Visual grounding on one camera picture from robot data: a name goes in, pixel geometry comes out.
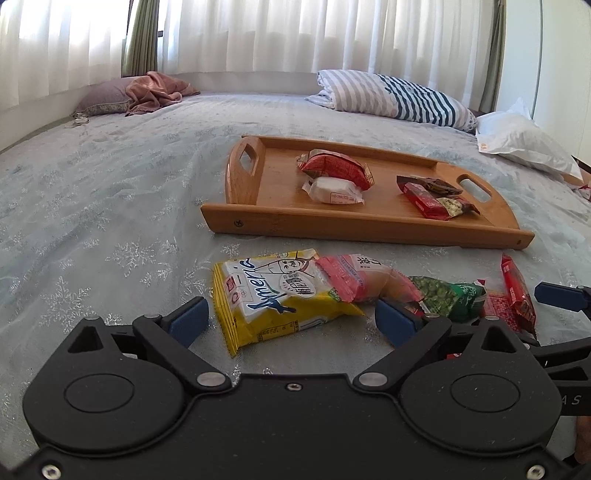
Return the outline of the person's right hand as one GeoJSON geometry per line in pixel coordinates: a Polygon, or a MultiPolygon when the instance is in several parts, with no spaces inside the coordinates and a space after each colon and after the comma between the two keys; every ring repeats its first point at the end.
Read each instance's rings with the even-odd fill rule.
{"type": "Polygon", "coordinates": [[[591,417],[576,419],[575,459],[580,464],[591,462],[591,417]]]}

